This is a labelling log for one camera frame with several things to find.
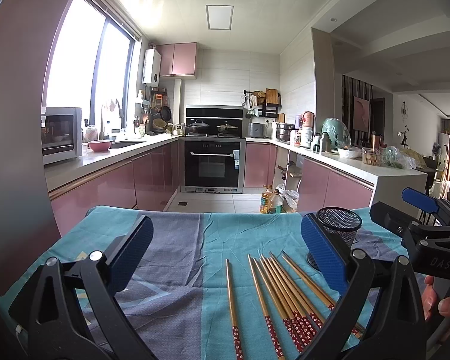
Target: kitchen sink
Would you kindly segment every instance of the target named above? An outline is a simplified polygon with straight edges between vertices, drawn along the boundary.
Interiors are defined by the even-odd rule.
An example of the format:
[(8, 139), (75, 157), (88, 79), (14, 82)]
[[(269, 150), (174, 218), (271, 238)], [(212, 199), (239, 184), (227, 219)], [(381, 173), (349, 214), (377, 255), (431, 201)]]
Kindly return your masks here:
[(143, 143), (143, 142), (126, 142), (126, 141), (113, 142), (113, 143), (110, 145), (110, 149), (121, 149), (122, 147), (127, 147), (127, 146), (132, 146), (132, 145), (138, 145), (139, 143)]

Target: chopstick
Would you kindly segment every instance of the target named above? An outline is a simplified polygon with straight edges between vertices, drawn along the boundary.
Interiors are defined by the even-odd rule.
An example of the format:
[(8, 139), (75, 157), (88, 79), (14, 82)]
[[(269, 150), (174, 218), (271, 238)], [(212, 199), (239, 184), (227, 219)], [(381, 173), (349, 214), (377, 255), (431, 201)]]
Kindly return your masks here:
[(290, 295), (287, 293), (286, 289), (283, 287), (282, 283), (276, 276), (275, 272), (272, 269), (272, 266), (270, 265), (270, 262), (267, 261), (267, 259), (260, 255), (260, 261), (262, 262), (262, 265), (264, 266), (264, 269), (269, 272), (270, 278), (272, 283), (275, 283), (278, 292), (281, 293), (280, 300), (282, 301), (282, 304), (285, 303), (288, 305), (289, 310), (291, 311), (290, 315), (290, 321), (292, 322), (293, 327), (295, 328), (295, 331), (297, 332), (298, 336), (300, 337), (300, 340), (302, 341), (302, 344), (304, 346), (307, 346), (310, 344), (310, 341), (312, 340), (312, 334), (308, 331), (307, 327), (305, 326), (305, 323), (300, 318), (300, 313), (297, 308), (297, 303), (294, 303), (291, 299)]
[(310, 323), (310, 321), (307, 318), (307, 314), (310, 316), (310, 319), (317, 325), (317, 327), (320, 329), (322, 328), (322, 320), (320, 318), (323, 318), (320, 314), (320, 318), (315, 314), (315, 312), (310, 307), (310, 300), (305, 296), (305, 294), (298, 288), (298, 286), (295, 284), (295, 282), (292, 280), (292, 278), (288, 275), (288, 272), (280, 265), (277, 258), (274, 256), (272, 252), (270, 252), (271, 258), (269, 259), (271, 263), (275, 266), (277, 274), (281, 277), (283, 280), (284, 285), (288, 287), (288, 289), (292, 292), (296, 300), (300, 303), (302, 308), (305, 310), (305, 312), (302, 314), (302, 318), (305, 322), (305, 325), (307, 326), (308, 330), (312, 333), (312, 335), (316, 335), (317, 331), (313, 327), (313, 325)]
[[(327, 306), (328, 309), (333, 310), (336, 302), (328, 295), (324, 290), (322, 290), (317, 283), (315, 283), (310, 276), (308, 276), (298, 264), (293, 261), (288, 254), (282, 251), (283, 259), (292, 267), (296, 274), (303, 280), (303, 282), (312, 290), (312, 292), (322, 301), (322, 303)], [(355, 324), (355, 328), (352, 333), (357, 337), (361, 338), (365, 328), (360, 325), (360, 323)]]
[(228, 293), (228, 304), (230, 306), (230, 319), (232, 321), (232, 333), (233, 333), (233, 341), (235, 344), (235, 353), (236, 360), (243, 360), (243, 351), (242, 351), (242, 343), (240, 341), (239, 334), (239, 323), (236, 319), (236, 311), (235, 311), (235, 298), (233, 296), (233, 283), (232, 276), (230, 274), (230, 262), (228, 259), (225, 260), (226, 266), (226, 285), (227, 285), (227, 293)]
[(270, 317), (270, 313), (268, 312), (267, 305), (265, 303), (265, 299), (263, 298), (262, 290), (258, 284), (257, 276), (255, 275), (255, 270), (253, 269), (253, 263), (251, 256), (248, 254), (248, 263), (250, 264), (250, 270), (252, 271), (253, 283), (255, 284), (255, 289), (257, 290), (258, 300), (260, 302), (260, 307), (262, 308), (263, 317), (265, 318), (265, 323), (267, 324), (268, 331), (270, 333), (271, 343), (274, 345), (275, 352), (277, 353), (278, 360), (285, 360), (284, 353), (282, 351), (282, 347), (280, 346), (280, 342), (277, 337), (277, 333), (275, 332), (275, 327), (272, 322), (272, 318)]
[(285, 325), (286, 329), (288, 330), (288, 333), (290, 334), (290, 337), (295, 344), (296, 349), (299, 353), (303, 352), (303, 345), (300, 340), (300, 338), (296, 335), (295, 330), (292, 327), (292, 324), (290, 322), (289, 316), (292, 315), (292, 312), (290, 309), (286, 310), (285, 307), (282, 305), (281, 300), (279, 299), (278, 290), (275, 287), (275, 284), (272, 283), (272, 280), (270, 279), (269, 273), (260, 265), (258, 264), (256, 259), (253, 259), (253, 262), (255, 263), (258, 272), (260, 273), (260, 276), (262, 277), (263, 282), (265, 283), (265, 286), (267, 287), (268, 293), (271, 296), (271, 299), (278, 311), (278, 314), (280, 315), (280, 318), (283, 321), (283, 324)]

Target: blue gripper pad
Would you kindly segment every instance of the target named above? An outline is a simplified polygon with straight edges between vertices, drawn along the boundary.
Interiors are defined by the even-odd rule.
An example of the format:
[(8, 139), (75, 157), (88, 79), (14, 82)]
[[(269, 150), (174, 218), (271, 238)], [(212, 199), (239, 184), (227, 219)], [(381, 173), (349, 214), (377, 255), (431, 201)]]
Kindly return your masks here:
[(302, 218), (302, 238), (319, 266), (329, 287), (344, 295), (348, 288), (346, 266), (318, 225), (305, 215)]
[(438, 211), (438, 205), (434, 198), (427, 196), (410, 187), (402, 191), (402, 199), (404, 202), (411, 204), (428, 214), (434, 214)]
[(111, 256), (111, 261), (107, 260), (110, 269), (107, 289), (111, 296), (126, 288), (153, 237), (154, 224), (147, 216), (138, 218), (132, 230), (123, 237)]

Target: square ceiling light panel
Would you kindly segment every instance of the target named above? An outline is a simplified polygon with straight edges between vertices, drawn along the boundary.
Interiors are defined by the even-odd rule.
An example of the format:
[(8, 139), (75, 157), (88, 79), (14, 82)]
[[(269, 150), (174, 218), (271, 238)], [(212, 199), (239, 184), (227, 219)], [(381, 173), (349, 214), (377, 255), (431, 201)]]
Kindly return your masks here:
[(233, 5), (207, 5), (209, 30), (232, 29)]

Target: wooden cutting board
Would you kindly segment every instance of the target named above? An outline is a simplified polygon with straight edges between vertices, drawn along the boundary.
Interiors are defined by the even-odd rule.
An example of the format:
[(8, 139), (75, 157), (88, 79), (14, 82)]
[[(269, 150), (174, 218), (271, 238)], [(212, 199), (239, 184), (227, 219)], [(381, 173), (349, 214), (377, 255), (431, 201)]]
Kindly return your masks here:
[(280, 98), (278, 97), (278, 90), (267, 88), (266, 93), (267, 93), (267, 104), (280, 105)]

